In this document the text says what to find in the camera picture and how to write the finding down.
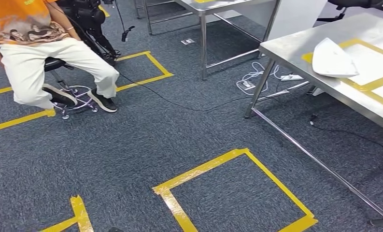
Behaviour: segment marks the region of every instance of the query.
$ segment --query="white cable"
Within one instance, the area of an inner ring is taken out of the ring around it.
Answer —
[[[262,68],[262,71],[260,71],[258,68],[256,68],[256,67],[255,67],[255,64],[259,65],[259,66]],[[245,92],[245,90],[242,89],[242,88],[240,87],[239,83],[242,83],[242,82],[244,82],[244,81],[247,81],[247,80],[249,80],[249,79],[251,79],[251,78],[253,78],[253,77],[257,77],[257,76],[259,76],[259,75],[262,75],[262,74],[264,73],[264,70],[265,70],[264,66],[262,66],[262,64],[260,64],[260,63],[258,63],[258,62],[253,62],[253,63],[251,64],[251,66],[253,67],[253,69],[255,70],[255,72],[250,72],[250,73],[248,73],[247,75],[243,76],[242,79],[241,79],[240,81],[237,81],[237,82],[235,83],[235,84],[237,85],[237,88],[239,88],[242,92],[244,92],[244,93],[247,94],[247,95],[253,95],[253,93],[247,93],[247,92]],[[280,69],[280,66],[279,66],[279,65],[275,66],[274,71],[272,72],[271,75],[273,75],[273,76],[274,76],[275,78],[277,78],[278,80],[281,80],[281,78],[278,77],[278,76],[276,75],[276,73],[278,72],[279,69]],[[261,92],[265,92],[265,91],[267,91],[267,90],[268,90],[268,81],[265,82],[265,89],[263,89]]]

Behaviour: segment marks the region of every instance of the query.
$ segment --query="table top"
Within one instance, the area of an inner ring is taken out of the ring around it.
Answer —
[[[175,0],[176,3],[198,16],[212,15],[234,10],[237,6],[259,4],[267,1],[270,0]]]
[[[315,73],[311,53],[330,38],[350,53],[361,73],[332,78]],[[360,14],[261,43],[260,51],[383,127],[383,19]]]

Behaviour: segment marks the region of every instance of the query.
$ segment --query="office chair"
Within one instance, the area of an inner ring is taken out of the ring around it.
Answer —
[[[377,8],[383,5],[383,0],[328,0],[328,2],[337,5],[337,10],[342,10],[341,14],[335,18],[319,18],[321,22],[335,22],[345,17],[346,10],[349,7]]]

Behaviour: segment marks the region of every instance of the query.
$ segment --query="black chair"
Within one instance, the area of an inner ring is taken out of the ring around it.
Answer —
[[[339,16],[335,18],[319,18],[321,22],[335,22],[345,17],[346,10],[349,7],[377,8],[383,5],[383,0],[328,0],[328,2],[337,5],[338,11],[343,10]]]
[[[81,109],[85,106],[90,107],[92,109],[92,112],[94,113],[97,112],[98,109],[93,107],[93,105],[91,104],[92,99],[86,95],[86,93],[90,91],[91,89],[86,86],[68,86],[66,82],[55,71],[56,69],[62,66],[70,70],[74,69],[72,66],[68,65],[65,61],[61,59],[48,57],[45,60],[45,68],[44,68],[45,72],[50,72],[53,75],[53,77],[56,79],[56,82],[58,82],[59,85],[62,87],[62,89],[60,89],[61,91],[71,94],[78,101],[78,104],[74,107],[67,107],[58,103],[53,103],[55,108],[60,109],[62,111],[62,115],[63,115],[62,118],[63,119],[69,118],[67,111]]]

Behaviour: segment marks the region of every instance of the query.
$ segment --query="extension cord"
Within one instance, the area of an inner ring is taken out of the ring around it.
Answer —
[[[300,75],[289,74],[286,76],[281,76],[281,81],[297,81],[297,80],[303,80],[303,79],[304,78],[302,78]]]

